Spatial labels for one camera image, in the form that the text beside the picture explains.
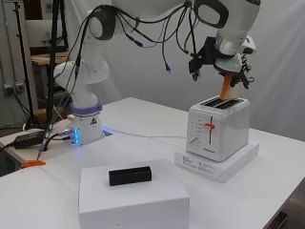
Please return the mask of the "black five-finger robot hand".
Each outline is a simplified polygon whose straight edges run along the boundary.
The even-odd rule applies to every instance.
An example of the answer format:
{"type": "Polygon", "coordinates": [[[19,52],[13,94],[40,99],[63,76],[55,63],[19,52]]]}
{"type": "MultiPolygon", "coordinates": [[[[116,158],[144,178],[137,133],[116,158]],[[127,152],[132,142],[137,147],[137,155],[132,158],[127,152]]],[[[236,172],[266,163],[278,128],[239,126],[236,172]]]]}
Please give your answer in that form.
{"type": "Polygon", "coordinates": [[[254,79],[248,77],[252,67],[247,63],[247,56],[256,52],[254,41],[250,35],[246,37],[238,48],[237,53],[233,56],[228,56],[218,51],[214,43],[215,38],[208,36],[199,53],[189,62],[189,72],[193,76],[193,80],[197,80],[199,70],[203,65],[211,65],[222,76],[226,74],[233,76],[230,81],[232,88],[241,82],[245,89],[249,89],[249,85],[254,82],[254,79]]]}

